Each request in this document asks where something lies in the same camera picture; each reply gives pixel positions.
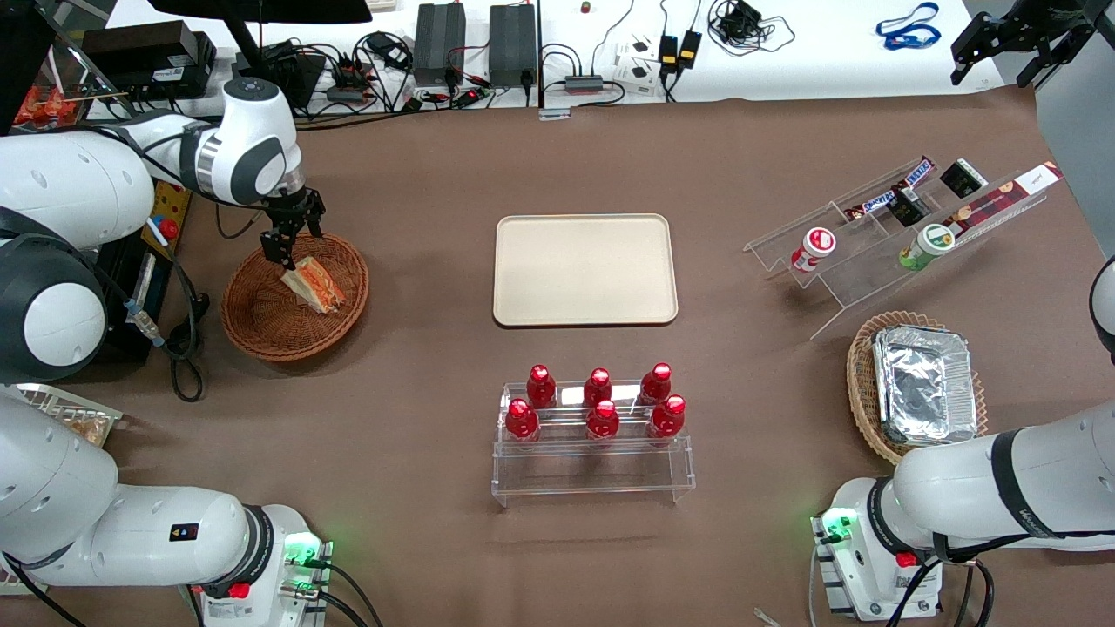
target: wicker basket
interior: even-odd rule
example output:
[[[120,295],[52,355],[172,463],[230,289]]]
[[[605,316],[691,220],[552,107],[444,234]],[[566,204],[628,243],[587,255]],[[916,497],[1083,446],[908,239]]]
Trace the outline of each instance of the wicker basket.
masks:
[[[283,284],[284,269],[256,250],[240,264],[221,302],[221,324],[236,348],[265,361],[317,355],[345,336],[368,302],[368,264],[352,244],[308,233],[294,242],[294,259],[313,255],[345,292],[345,305],[318,314]]]
[[[915,447],[895,444],[883,435],[882,425],[879,422],[879,386],[875,383],[875,355],[872,351],[871,340],[876,331],[896,325],[915,325],[948,330],[937,320],[921,314],[888,311],[875,316],[860,327],[860,332],[855,334],[852,347],[847,350],[847,396],[852,403],[855,426],[860,427],[863,438],[874,448],[875,453],[895,465],[902,461],[902,455]],[[979,421],[978,433],[986,435],[987,404],[983,402],[983,385],[975,372],[972,372],[972,392],[976,396],[976,417]]]

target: acrylic display rack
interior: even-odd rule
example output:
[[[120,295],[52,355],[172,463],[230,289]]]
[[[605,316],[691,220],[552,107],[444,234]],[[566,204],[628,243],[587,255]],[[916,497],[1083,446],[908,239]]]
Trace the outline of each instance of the acrylic display rack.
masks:
[[[605,442],[584,437],[589,409],[584,382],[558,384],[558,406],[539,409],[537,442],[513,442],[504,428],[512,398],[526,398],[525,383],[503,387],[492,452],[492,495],[507,507],[512,496],[671,492],[675,502],[697,486],[686,430],[673,437],[648,438],[653,406],[638,405],[638,379],[612,380],[620,431]]]
[[[809,339],[816,339],[833,324],[854,310],[859,318],[879,314],[884,301],[906,287],[912,280],[927,276],[942,276],[953,269],[963,258],[987,241],[987,235],[1004,222],[1040,204],[1047,197],[1047,190],[1027,196],[979,225],[966,231],[957,239],[956,248],[934,260],[920,272],[908,270],[899,263],[899,253],[918,237],[928,224],[940,223],[960,208],[981,197],[989,190],[1014,181],[1022,172],[1014,172],[977,190],[963,199],[949,190],[939,179],[943,171],[938,167],[917,187],[918,195],[925,201],[931,214],[912,226],[903,226],[885,206],[857,220],[844,215],[850,209],[874,199],[891,189],[912,171],[920,160],[902,165],[888,174],[856,189],[832,202],[803,215],[802,218],[749,242],[745,252],[753,252],[768,272],[786,271],[802,288],[821,282],[840,306],[840,310],[828,319]],[[836,237],[836,250],[817,263],[813,272],[798,272],[791,267],[791,255],[802,244],[805,233],[814,226],[823,226]]]

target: brown table surface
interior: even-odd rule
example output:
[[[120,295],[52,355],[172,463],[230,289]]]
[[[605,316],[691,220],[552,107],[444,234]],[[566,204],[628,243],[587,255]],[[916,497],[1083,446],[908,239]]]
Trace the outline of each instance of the brown table surface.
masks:
[[[811,343],[834,312],[752,239],[922,153],[989,177],[1050,157],[1029,93],[964,97],[445,113],[299,137],[328,231],[363,251],[371,297],[334,350],[297,366],[237,353],[203,324],[203,402],[171,394],[167,363],[89,368],[64,384],[135,416],[108,450],[120,481],[200,485],[285,503],[337,542],[388,627],[806,624],[807,518],[857,476],[890,472],[855,430],[847,339]],[[181,258],[220,303],[256,244],[223,242],[195,203]],[[670,221],[680,314],[665,327],[508,330],[492,319],[495,225],[511,214],[656,212]],[[224,210],[226,230],[243,220]],[[934,289],[886,308],[967,336],[992,431],[1049,422],[1115,392],[1087,292],[1102,255],[1066,185],[1004,226]],[[168,319],[182,311],[172,299]],[[562,379],[598,365],[676,369],[698,486],[653,496],[521,501],[489,493],[496,402],[534,363]],[[1000,550],[993,625],[1109,625],[1107,553]],[[947,575],[951,625],[962,583]],[[355,600],[343,586],[336,588]],[[978,612],[982,597],[972,600]],[[90,627],[188,626],[174,589],[57,589]],[[816,599],[821,623],[846,625]],[[331,625],[343,625],[333,617]],[[61,625],[38,601],[0,625]]]

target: wrapped sandwich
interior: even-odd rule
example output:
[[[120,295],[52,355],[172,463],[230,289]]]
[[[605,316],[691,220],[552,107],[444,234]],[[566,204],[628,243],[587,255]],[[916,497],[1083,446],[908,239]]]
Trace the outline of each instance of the wrapped sandwich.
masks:
[[[345,292],[329,276],[329,271],[312,257],[302,259],[294,264],[293,270],[283,272],[282,282],[306,299],[318,314],[337,311],[345,303]]]

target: red button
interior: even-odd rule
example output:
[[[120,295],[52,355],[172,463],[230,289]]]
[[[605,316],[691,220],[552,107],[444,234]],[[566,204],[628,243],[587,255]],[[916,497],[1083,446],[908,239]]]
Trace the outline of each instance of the red button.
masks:
[[[910,568],[911,566],[918,566],[918,556],[913,553],[898,553],[894,556],[894,561],[898,562],[899,568]]]
[[[234,599],[246,599],[252,587],[248,583],[233,583],[229,586],[229,596]]]
[[[173,240],[178,237],[178,223],[169,218],[164,218],[158,222],[158,232],[163,233],[163,237],[166,238],[167,241]]]

